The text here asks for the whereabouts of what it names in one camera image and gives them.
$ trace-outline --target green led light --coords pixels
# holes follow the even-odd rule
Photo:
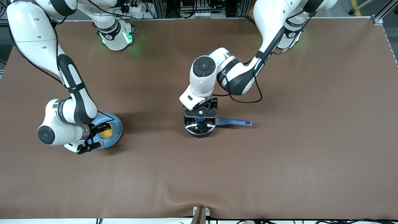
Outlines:
[[[103,39],[102,34],[100,33],[99,35],[101,36],[102,42],[105,44],[105,40]]]
[[[123,32],[123,36],[125,37],[127,43],[131,43],[132,42],[132,37],[131,37],[130,33]]]

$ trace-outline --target black cable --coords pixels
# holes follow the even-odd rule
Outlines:
[[[300,29],[300,31],[299,31],[298,33],[302,32],[302,31],[304,30],[304,27],[305,27],[305,26],[308,24],[308,22],[315,16],[316,13],[317,13],[317,12],[313,13],[313,14],[310,16],[310,18],[307,20],[307,22],[305,22],[304,26]],[[293,41],[292,41],[292,42],[290,43],[290,45],[289,45],[288,47],[286,47],[285,49],[289,49],[289,48],[292,46],[292,44],[296,41],[296,39],[297,39],[297,37],[293,38]]]
[[[272,55],[272,54],[280,55],[281,53],[275,53],[275,52],[268,53],[268,54],[266,54],[266,55],[264,56],[264,59],[265,59],[266,57],[268,57],[269,55]],[[261,100],[263,100],[263,93],[262,93],[262,91],[261,91],[261,89],[260,89],[260,86],[259,86],[259,84],[258,84],[258,82],[257,82],[257,76],[256,76],[256,74],[255,74],[255,71],[256,71],[256,70],[253,68],[254,82],[256,83],[256,87],[257,87],[258,93],[260,94],[260,99],[255,100],[255,101],[240,101],[240,100],[236,100],[236,99],[234,99],[234,98],[232,97],[232,95],[231,95],[231,91],[230,91],[229,85],[228,85],[228,89],[225,89],[225,88],[222,86],[222,84],[220,83],[219,80],[217,80],[218,83],[219,83],[219,85],[220,85],[225,91],[227,91],[228,94],[227,94],[227,95],[214,94],[214,96],[229,96],[233,101],[238,102],[238,103],[244,103],[244,104],[251,104],[251,103],[260,102]]]
[[[239,17],[245,18],[245,19],[249,20],[251,23],[253,23],[254,25],[256,25],[256,22],[252,18],[250,18],[248,16],[239,16]]]
[[[0,15],[0,17],[2,17],[2,16],[4,16],[4,13],[6,13],[6,9],[4,9],[4,11],[3,11],[3,13]]]
[[[120,15],[120,14],[117,14],[117,13],[107,12],[107,11],[103,10],[102,8],[100,8],[99,6],[97,6],[96,4],[94,4],[91,0],[87,0],[87,1],[89,3],[91,3],[93,6],[97,7],[99,10],[101,10],[101,11],[103,11],[105,13],[108,13],[108,14],[111,14],[111,15],[114,15],[114,16],[119,16],[119,17],[124,16],[124,15]],[[124,16],[124,17],[128,17],[128,18],[132,18],[132,19],[137,20],[137,18],[135,18],[134,16]]]
[[[67,18],[67,16],[65,16],[64,19],[61,22],[58,23],[58,25],[63,24],[65,22],[66,18]]]
[[[229,96],[229,94],[213,94],[213,96]]]
[[[225,1],[224,1],[224,4],[223,4],[223,5],[220,5],[220,6],[212,5],[212,4],[210,3],[210,1],[211,1],[211,0],[207,0],[207,4],[208,4],[210,7],[214,8],[214,9],[223,9],[223,8],[225,8]]]
[[[261,100],[263,100],[263,93],[261,92],[261,89],[260,89],[260,86],[258,85],[258,82],[257,82],[257,77],[256,77],[256,75],[255,75],[255,69],[253,69],[253,77],[254,77],[254,82],[256,83],[256,86],[257,86],[257,89],[258,89],[258,93],[260,94],[260,99],[259,100],[255,100],[255,101],[240,101],[240,100],[235,100],[233,97],[232,97],[232,95],[231,95],[231,89],[230,89],[230,87],[229,87],[229,85],[228,85],[228,94],[229,94],[229,97],[233,100],[233,101],[235,101],[235,102],[238,102],[238,103],[243,103],[243,104],[251,104],[251,103],[257,103],[257,102],[260,102]]]
[[[381,224],[388,224],[387,222],[385,222],[383,220],[376,220],[376,219],[371,219],[371,218],[362,218],[362,219],[354,220],[352,222],[347,222],[347,224],[353,224],[353,223],[360,222],[360,221],[377,222],[377,223],[381,223]]]
[[[177,12],[177,8],[178,8],[178,6],[176,6],[176,3],[177,3],[177,2],[178,2],[178,0],[174,0],[173,9],[174,9],[174,13],[175,13],[179,18],[188,19],[188,18],[192,17],[193,15],[195,15],[195,13],[196,13],[196,11],[197,11],[197,8],[198,8],[198,4],[197,4],[197,1],[196,1],[196,0],[193,0],[192,12],[191,12],[191,14],[190,14],[188,17],[183,17],[183,16],[181,16],[181,15]]]
[[[45,70],[43,70],[42,68],[40,68],[39,66],[35,65],[31,60],[29,60],[22,52],[21,50],[18,48],[17,44],[15,43],[15,39],[14,36],[12,35],[11,32],[11,28],[10,26],[8,26],[8,31],[10,32],[10,37],[11,37],[11,41],[15,46],[15,49],[17,49],[18,53],[26,60],[28,61],[31,65],[33,65],[35,68],[37,68],[38,70],[42,71],[43,73],[45,73],[46,75],[50,76],[51,78],[53,78],[54,80],[56,80],[57,82],[61,83],[63,85],[63,83],[61,82],[61,80],[57,79],[56,77],[54,77],[52,74],[46,72]]]
[[[104,121],[104,122],[102,122],[101,124],[104,124],[104,123],[106,123],[106,122],[111,122],[111,121],[114,121],[114,120],[115,120],[113,117],[111,117],[111,116],[109,116],[109,115],[107,115],[107,114],[104,114],[104,113],[102,113],[102,112],[101,112],[101,111],[99,111],[99,110],[98,110],[98,112],[99,112],[100,114],[102,114],[102,115],[105,115],[105,116],[107,116],[107,117],[109,117],[109,118],[110,118],[110,120],[108,120],[108,121]]]
[[[156,19],[156,16],[152,13],[152,11],[151,11],[150,8],[149,8],[148,2],[147,2],[146,0],[143,0],[142,2],[144,3],[146,9],[149,11],[149,14],[150,14],[154,19]]]
[[[243,63],[244,65],[249,64],[250,62],[252,62],[252,59],[248,60],[247,62]]]
[[[294,14],[293,16],[288,17],[287,20],[288,20],[288,19],[291,19],[291,18],[293,18],[293,17],[295,17],[295,16],[298,16],[298,15],[302,14],[303,12],[304,12],[304,10],[301,11],[301,12],[299,12],[299,13],[297,13],[297,14]]]

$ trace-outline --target wire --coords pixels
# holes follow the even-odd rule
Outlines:
[[[344,223],[353,224],[353,223],[360,222],[360,221],[377,222],[377,223],[381,223],[381,224],[388,224],[387,222],[384,222],[382,220],[376,220],[376,219],[371,219],[371,218],[362,218],[362,219],[354,220],[354,221],[351,221],[351,222],[344,222]],[[320,223],[335,224],[336,222],[335,221],[327,222],[326,220],[319,220],[315,224],[320,224]]]
[[[307,22],[305,22],[305,24],[304,24],[304,26],[300,29],[300,31],[298,32],[298,33],[300,33],[300,32],[302,32],[303,30],[304,30],[304,27],[308,24],[308,22],[315,16],[315,14],[316,14],[317,12],[315,12],[315,13],[313,13],[311,16],[310,16],[310,18],[307,20]],[[297,39],[297,37],[296,38],[293,38],[293,41],[290,43],[290,45],[288,46],[288,47],[286,47],[285,49],[284,49],[284,51],[287,51],[291,46],[292,46],[292,44],[296,41],[296,39]]]
[[[211,2],[211,0],[207,0],[207,4],[208,4],[210,7],[214,8],[214,9],[223,9],[223,8],[225,8],[225,1],[223,1],[223,2],[224,2],[223,5],[218,5],[218,6],[212,5],[210,2]]]
[[[268,53],[268,54],[266,54],[266,55],[264,56],[264,59],[265,59],[266,57],[268,57],[269,55],[272,55],[272,54],[280,55],[281,53],[270,52],[270,53]],[[260,94],[260,99],[255,100],[255,101],[240,101],[240,100],[234,99],[234,98],[232,97],[232,95],[231,95],[230,86],[228,85],[228,89],[226,89],[225,87],[222,86],[222,84],[220,83],[219,80],[217,80],[218,83],[219,83],[219,85],[220,85],[225,91],[227,91],[228,94],[226,94],[226,95],[214,94],[214,96],[229,96],[233,101],[238,102],[238,103],[244,103],[244,104],[251,104],[251,103],[260,102],[261,100],[263,100],[263,93],[261,92],[260,86],[259,86],[259,84],[258,84],[258,82],[257,82],[257,76],[256,76],[256,74],[255,74],[255,71],[256,71],[256,70],[253,68],[253,78],[254,78],[254,82],[256,83],[256,87],[257,87],[258,93]]]
[[[149,11],[149,14],[151,14],[151,16],[156,19],[156,16],[152,13],[151,9],[149,8],[148,2],[146,0],[142,1],[146,7],[146,9]]]
[[[190,13],[190,15],[189,15],[188,17],[183,17],[183,16],[181,16],[181,15],[177,12],[177,8],[178,8],[178,7],[176,7],[176,3],[178,2],[178,0],[174,0],[174,3],[173,3],[174,13],[175,13],[179,18],[182,18],[182,19],[188,19],[188,18],[192,17],[193,15],[195,15],[195,13],[196,13],[196,11],[197,11],[197,8],[198,8],[198,3],[197,3],[197,1],[196,1],[196,0],[192,0],[192,1],[193,1],[192,12]]]
[[[137,25],[137,28],[135,29],[135,31],[134,31],[134,34],[136,33],[136,32],[138,32],[138,28],[140,27],[140,24],[141,24],[141,19],[138,21],[138,25]]]
[[[229,96],[229,94],[213,94],[213,96]]]
[[[303,12],[304,12],[304,10],[301,11],[301,12],[299,12],[299,13],[297,13],[297,14],[294,14],[293,16],[288,17],[287,20],[288,20],[288,19],[291,19],[291,18],[293,18],[293,17],[295,17],[295,16],[298,16],[298,15],[302,14]]]
[[[11,28],[10,28],[9,26],[8,26],[8,31],[10,32],[11,41],[12,41],[12,43],[14,44],[15,49],[17,49],[17,51],[19,52],[19,54],[20,54],[26,61],[28,61],[28,62],[29,62],[31,65],[33,65],[35,68],[37,68],[38,70],[42,71],[43,73],[45,73],[46,75],[50,76],[51,78],[53,78],[54,80],[56,80],[57,82],[59,82],[59,83],[61,83],[61,84],[63,85],[63,83],[62,83],[61,80],[57,79],[57,78],[54,77],[52,74],[46,72],[45,70],[43,70],[43,69],[40,68],[39,66],[35,65],[31,60],[29,60],[29,59],[21,52],[21,50],[18,48],[17,44],[15,43],[14,36],[12,35]]]
[[[3,13],[0,15],[0,17],[3,17],[4,16],[4,13],[6,12],[7,10],[6,9],[4,9],[4,11],[3,11]]]
[[[64,19],[61,22],[58,23],[58,25],[63,24],[65,22],[66,18],[67,18],[67,16],[65,16]]]
[[[111,14],[111,15],[114,15],[114,16],[119,16],[119,17],[124,16],[124,15],[120,15],[120,14],[117,14],[117,13],[107,12],[107,11],[103,10],[102,8],[100,8],[99,6],[97,6],[96,4],[94,4],[91,0],[87,0],[87,1],[89,3],[91,3],[93,6],[97,7],[99,10],[101,10],[101,11],[103,11],[105,13],[108,13],[108,14]],[[132,18],[132,19],[137,20],[137,18],[135,18],[134,16],[124,16],[124,17],[128,17],[128,18]]]
[[[104,123],[106,123],[106,122],[111,122],[111,121],[114,121],[114,120],[115,120],[113,117],[111,117],[111,116],[109,116],[109,115],[107,115],[107,114],[104,114],[104,113],[102,113],[102,112],[101,112],[101,111],[99,111],[99,110],[98,110],[98,112],[99,112],[100,114],[102,114],[102,115],[105,115],[105,116],[107,116],[107,117],[109,117],[109,118],[110,118],[110,120],[108,120],[108,121],[104,121],[104,122],[102,122],[102,124],[104,124]]]
[[[239,16],[239,17],[245,18],[245,19],[249,20],[251,23],[253,23],[254,25],[256,25],[256,22],[252,18],[250,18],[248,16]]]
[[[243,63],[244,65],[249,64],[250,62],[252,62],[252,59],[248,60],[247,62]]]

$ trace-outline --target white connector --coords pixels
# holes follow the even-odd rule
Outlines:
[[[142,5],[138,5],[138,7],[130,7],[130,13],[139,13],[142,11]]]
[[[195,17],[199,19],[209,19],[211,13],[210,12],[196,12]]]

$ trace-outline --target black joint cap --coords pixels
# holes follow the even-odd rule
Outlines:
[[[207,77],[216,70],[216,63],[209,56],[202,56],[193,62],[193,73],[197,77]]]
[[[54,130],[49,126],[39,127],[37,130],[37,136],[39,137],[40,141],[46,145],[51,145],[55,140]]]

